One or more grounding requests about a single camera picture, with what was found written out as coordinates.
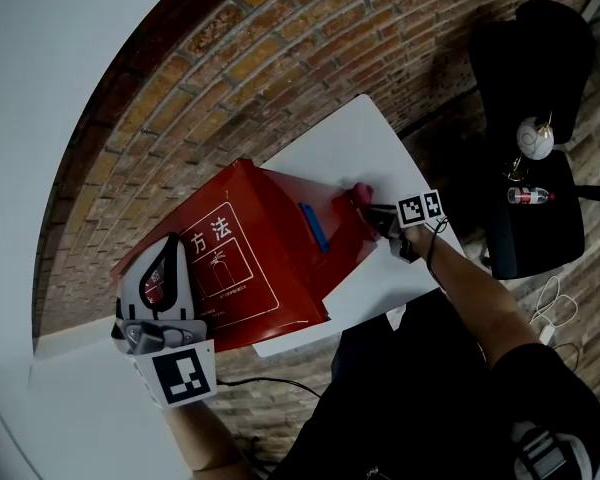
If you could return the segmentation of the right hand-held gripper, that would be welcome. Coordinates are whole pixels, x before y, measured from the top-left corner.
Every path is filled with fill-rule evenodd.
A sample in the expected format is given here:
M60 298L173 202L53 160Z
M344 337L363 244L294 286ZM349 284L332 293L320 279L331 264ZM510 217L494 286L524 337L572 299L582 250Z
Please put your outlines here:
M376 219L372 226L380 236L388 237L392 254L407 263L419 259L406 237L407 229L424 225L434 235L444 231L444 211L437 189L410 195L395 205L368 205L366 210L393 215Z

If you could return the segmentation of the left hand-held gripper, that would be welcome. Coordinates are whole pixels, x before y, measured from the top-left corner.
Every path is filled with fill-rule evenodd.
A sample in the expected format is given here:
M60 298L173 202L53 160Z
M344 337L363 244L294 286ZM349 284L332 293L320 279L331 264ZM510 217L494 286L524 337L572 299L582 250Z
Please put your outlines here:
M140 253L120 279L125 320L115 321L111 337L163 410L217 393L214 341L203 321L192 320L187 267L184 245L169 233Z

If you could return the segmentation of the pink cloth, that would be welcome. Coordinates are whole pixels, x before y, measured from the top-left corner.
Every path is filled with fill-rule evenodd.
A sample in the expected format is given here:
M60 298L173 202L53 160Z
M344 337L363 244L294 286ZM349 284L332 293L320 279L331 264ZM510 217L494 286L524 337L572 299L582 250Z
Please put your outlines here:
M361 225L365 228L366 234L370 240L377 242L380 238L380 235L368 222L364 214L364 209L367 208L372 202L373 188L368 184L358 182L348 190L348 193L358 219L361 222Z

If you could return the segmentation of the red fire extinguisher box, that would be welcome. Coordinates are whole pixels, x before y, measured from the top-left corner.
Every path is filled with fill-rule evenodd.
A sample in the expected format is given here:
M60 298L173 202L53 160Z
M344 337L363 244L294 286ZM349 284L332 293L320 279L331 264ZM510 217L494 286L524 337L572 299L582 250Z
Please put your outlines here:
M184 245L194 318L218 351L328 321L325 298L375 249L348 190L237 160L173 209L113 268Z

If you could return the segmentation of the person's right forearm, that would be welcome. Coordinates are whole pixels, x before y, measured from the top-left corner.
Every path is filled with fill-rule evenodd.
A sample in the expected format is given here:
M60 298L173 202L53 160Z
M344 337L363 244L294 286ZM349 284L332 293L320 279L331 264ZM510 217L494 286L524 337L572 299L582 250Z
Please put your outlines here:
M434 235L423 259L482 348L489 366L520 346L539 342L511 293L438 235Z

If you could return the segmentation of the person's left forearm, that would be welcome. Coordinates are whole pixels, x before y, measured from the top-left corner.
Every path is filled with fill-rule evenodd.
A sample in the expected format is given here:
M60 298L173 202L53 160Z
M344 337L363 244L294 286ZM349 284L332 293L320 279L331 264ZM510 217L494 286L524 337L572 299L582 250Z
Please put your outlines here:
M259 480L229 429L204 402L169 409L164 418L192 480Z

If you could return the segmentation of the person's right hand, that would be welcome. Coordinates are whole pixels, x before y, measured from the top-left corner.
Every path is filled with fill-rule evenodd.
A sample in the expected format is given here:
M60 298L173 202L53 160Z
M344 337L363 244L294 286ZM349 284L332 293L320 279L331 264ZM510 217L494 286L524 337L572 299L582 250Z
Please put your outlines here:
M425 258L434 237L426 225L416 225L404 231L406 239L411 244L413 251L421 258Z

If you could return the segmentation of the gold ornament stand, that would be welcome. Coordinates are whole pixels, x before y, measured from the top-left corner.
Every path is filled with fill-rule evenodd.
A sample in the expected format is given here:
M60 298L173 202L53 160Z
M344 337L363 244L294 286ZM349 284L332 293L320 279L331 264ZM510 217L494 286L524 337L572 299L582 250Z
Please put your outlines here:
M507 162L503 168L503 175L513 182L523 181L527 172L528 167L522 154L517 155L512 161Z

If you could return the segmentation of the plastic bottle with red label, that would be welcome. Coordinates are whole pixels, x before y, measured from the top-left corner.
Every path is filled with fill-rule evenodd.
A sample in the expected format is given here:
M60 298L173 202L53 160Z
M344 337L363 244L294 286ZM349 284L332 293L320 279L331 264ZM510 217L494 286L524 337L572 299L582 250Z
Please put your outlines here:
M510 187L507 201L510 204L537 205L555 200L555 194L539 187Z

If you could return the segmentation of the white round ornament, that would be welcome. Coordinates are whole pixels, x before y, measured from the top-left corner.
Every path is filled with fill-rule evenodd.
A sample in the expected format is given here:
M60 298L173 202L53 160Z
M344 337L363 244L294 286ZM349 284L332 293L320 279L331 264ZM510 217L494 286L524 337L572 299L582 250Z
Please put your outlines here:
M533 161L545 159L554 148L552 114L547 119L525 118L518 126L516 143L521 154Z

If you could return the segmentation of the person's dark shirt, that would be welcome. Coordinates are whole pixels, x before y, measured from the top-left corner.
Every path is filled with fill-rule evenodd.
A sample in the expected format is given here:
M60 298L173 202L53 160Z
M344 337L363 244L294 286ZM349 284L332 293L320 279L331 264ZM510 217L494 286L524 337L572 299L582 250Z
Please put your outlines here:
M539 432L600 467L600 404L542 344L493 365L448 299L413 300L398 328L343 333L332 381L270 480L535 480Z

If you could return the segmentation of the black office chair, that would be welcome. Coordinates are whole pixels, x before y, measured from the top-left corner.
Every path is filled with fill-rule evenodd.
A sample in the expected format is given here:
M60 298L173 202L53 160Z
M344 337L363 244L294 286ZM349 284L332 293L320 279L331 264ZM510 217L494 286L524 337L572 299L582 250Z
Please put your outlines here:
M469 59L486 119L485 142L471 159L473 185L492 275L500 280L541 274L578 259L585 249L580 202L600 201L600 186L578 185L559 146L574 132L595 42L587 22L575 10L550 0L521 4L512 20L475 29ZM528 172L521 182L503 168L521 154L516 143L520 123L547 119L556 147L543 160L524 157ZM510 187L539 187L555 194L545 204L507 201Z

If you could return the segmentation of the person's grey white shoe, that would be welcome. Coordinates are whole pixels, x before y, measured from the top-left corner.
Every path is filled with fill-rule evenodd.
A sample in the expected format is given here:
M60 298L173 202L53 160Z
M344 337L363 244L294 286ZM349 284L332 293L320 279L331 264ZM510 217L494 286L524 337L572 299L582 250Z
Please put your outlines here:
M515 480L594 480L594 468L583 442L532 422L513 425Z

